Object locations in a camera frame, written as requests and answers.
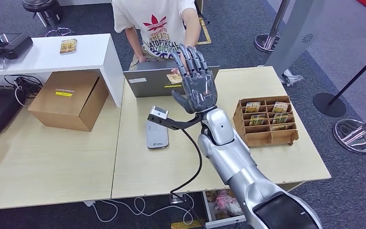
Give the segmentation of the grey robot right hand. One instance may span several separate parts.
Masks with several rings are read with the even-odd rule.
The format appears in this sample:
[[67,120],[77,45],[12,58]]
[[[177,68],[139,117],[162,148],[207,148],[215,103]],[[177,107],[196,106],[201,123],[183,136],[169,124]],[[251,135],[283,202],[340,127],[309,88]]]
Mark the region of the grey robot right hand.
[[189,57],[186,58],[187,65],[190,68],[189,73],[186,72],[185,67],[182,65],[178,53],[172,52],[182,78],[181,85],[185,96],[182,96],[176,90],[172,90],[172,96],[187,113],[194,114],[215,107],[218,95],[214,83],[214,74],[208,67],[203,54],[191,46],[185,47],[189,53]]

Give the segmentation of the person's left hand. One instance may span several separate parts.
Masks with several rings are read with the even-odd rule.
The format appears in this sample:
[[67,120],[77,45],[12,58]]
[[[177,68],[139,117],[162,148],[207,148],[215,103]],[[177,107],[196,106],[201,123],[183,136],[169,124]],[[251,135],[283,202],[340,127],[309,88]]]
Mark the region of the person's left hand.
[[187,65],[187,57],[189,57],[189,53],[187,51],[187,48],[185,46],[180,47],[181,51],[180,51],[180,59],[182,62],[182,65],[185,67],[185,70],[187,73],[190,72],[190,68]]

